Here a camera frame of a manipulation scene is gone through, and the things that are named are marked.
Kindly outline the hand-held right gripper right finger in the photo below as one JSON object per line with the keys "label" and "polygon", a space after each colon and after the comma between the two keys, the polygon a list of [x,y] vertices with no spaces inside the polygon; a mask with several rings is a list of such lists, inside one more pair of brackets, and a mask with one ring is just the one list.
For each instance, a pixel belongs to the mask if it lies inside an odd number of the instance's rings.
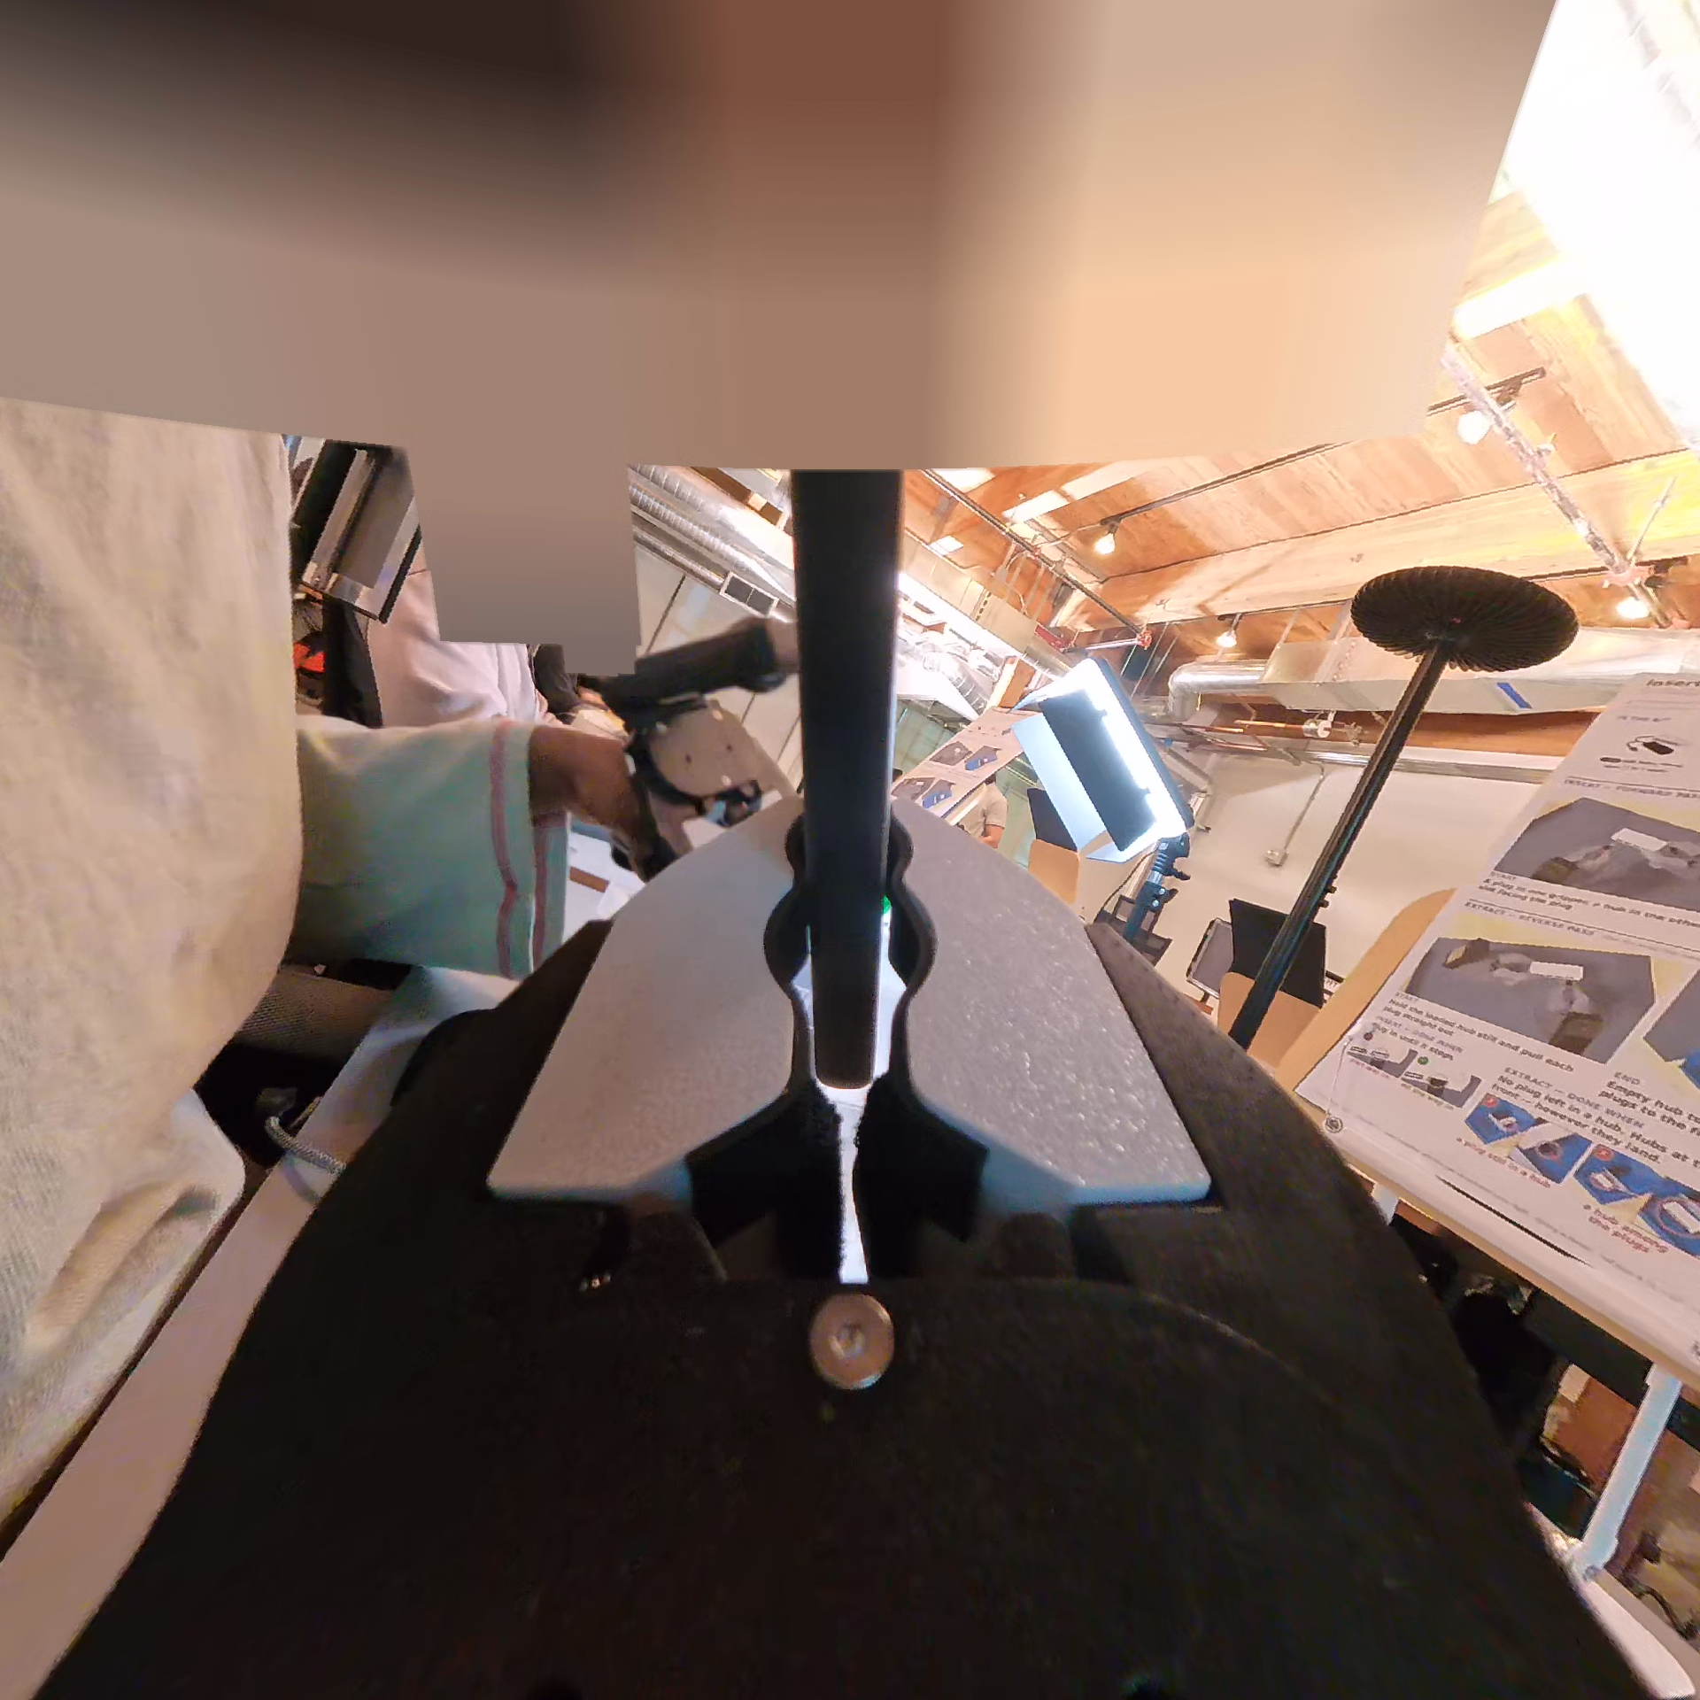
{"label": "hand-held right gripper right finger", "polygon": [[1014,1218],[1192,1205],[1213,1181],[1085,922],[916,804],[891,805],[903,981],[860,1116],[874,1278],[968,1261]]}

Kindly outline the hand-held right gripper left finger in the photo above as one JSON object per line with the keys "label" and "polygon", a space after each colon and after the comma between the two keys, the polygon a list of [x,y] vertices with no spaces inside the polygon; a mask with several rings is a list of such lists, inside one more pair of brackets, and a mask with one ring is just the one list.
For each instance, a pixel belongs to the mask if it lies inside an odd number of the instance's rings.
{"label": "hand-held right gripper left finger", "polygon": [[689,1213],[755,1270],[833,1278],[841,1116],[794,979],[806,945],[775,802],[614,917],[488,1175],[504,1199]]}

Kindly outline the slim black usb hub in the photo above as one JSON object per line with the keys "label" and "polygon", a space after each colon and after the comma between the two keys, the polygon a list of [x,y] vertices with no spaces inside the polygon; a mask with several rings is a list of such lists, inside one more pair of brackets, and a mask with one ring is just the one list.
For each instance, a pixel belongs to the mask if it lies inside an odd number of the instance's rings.
{"label": "slim black usb hub", "polygon": [[903,499],[896,470],[794,474],[801,912],[833,1089],[870,1083],[879,1044]]}

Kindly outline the person's left forearm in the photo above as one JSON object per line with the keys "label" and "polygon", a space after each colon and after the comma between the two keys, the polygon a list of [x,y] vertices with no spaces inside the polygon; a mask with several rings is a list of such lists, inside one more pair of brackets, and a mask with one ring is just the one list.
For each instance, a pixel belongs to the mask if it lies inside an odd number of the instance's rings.
{"label": "person's left forearm", "polygon": [[301,717],[303,865],[290,955],[521,981],[566,938],[566,815],[535,817],[532,725],[363,729]]}

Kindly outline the person's left hand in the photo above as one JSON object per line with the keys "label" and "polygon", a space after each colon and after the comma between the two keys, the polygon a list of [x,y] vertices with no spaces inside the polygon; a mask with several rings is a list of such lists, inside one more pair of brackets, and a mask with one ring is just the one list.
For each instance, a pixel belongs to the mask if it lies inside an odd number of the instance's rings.
{"label": "person's left hand", "polygon": [[524,762],[535,822],[569,815],[600,826],[615,857],[639,880],[668,865],[672,850],[658,833],[619,738],[539,722],[528,731]]}

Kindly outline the small instruction poster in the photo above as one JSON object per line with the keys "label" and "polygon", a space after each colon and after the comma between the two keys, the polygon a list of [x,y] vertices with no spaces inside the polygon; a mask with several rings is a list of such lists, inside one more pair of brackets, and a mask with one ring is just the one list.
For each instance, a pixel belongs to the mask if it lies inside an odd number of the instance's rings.
{"label": "small instruction poster", "polygon": [[998,772],[1025,754],[1018,729],[1039,719],[1035,710],[998,708],[951,733],[918,767],[894,778],[891,799],[956,822]]}

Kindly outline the white light panel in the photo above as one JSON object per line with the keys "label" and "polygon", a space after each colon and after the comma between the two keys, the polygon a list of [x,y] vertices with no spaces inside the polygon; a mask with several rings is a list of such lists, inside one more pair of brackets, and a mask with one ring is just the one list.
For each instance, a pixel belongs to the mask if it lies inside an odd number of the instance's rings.
{"label": "white light panel", "polygon": [[1018,715],[1016,740],[1083,857],[1127,864],[1190,836],[1185,788],[1100,658],[1030,692]]}

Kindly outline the silver framed monitor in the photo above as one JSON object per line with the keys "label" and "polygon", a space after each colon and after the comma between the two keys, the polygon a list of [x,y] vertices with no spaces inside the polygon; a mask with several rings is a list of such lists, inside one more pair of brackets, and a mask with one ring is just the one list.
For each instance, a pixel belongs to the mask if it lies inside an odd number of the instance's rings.
{"label": "silver framed monitor", "polygon": [[290,583],[386,623],[420,552],[410,457],[382,442],[300,441],[290,512]]}

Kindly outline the black disc on pole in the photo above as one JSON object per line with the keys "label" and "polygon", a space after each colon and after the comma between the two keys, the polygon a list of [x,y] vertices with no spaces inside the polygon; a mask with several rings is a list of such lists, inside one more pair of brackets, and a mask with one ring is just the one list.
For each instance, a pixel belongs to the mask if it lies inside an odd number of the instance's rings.
{"label": "black disc on pole", "polygon": [[1543,666],[1581,629],[1572,607],[1555,590],[1499,571],[1454,565],[1376,576],[1356,590],[1350,614],[1363,637],[1412,660],[1414,671],[1226,1032],[1242,1049],[1253,1048],[1442,675],[1447,670],[1512,673]]}

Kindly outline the silver air duct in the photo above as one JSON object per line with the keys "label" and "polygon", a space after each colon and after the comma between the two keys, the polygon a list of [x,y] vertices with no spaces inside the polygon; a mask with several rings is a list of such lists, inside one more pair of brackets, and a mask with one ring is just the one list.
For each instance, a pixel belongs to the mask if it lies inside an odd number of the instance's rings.
{"label": "silver air duct", "polygon": [[[1519,759],[1566,754],[1596,711],[1631,678],[1697,675],[1694,629],[1583,626],[1570,647],[1521,671],[1447,670],[1420,717],[1414,743]],[[1410,658],[1372,646],[1350,629],[1330,642],[1279,644],[1268,660],[1203,660],[1177,670],[1166,689],[1169,717],[1203,727],[1226,705],[1257,708],[1242,733],[1265,743],[1291,734],[1298,721],[1332,715],[1332,743],[1365,749],[1389,719],[1414,671]]]}

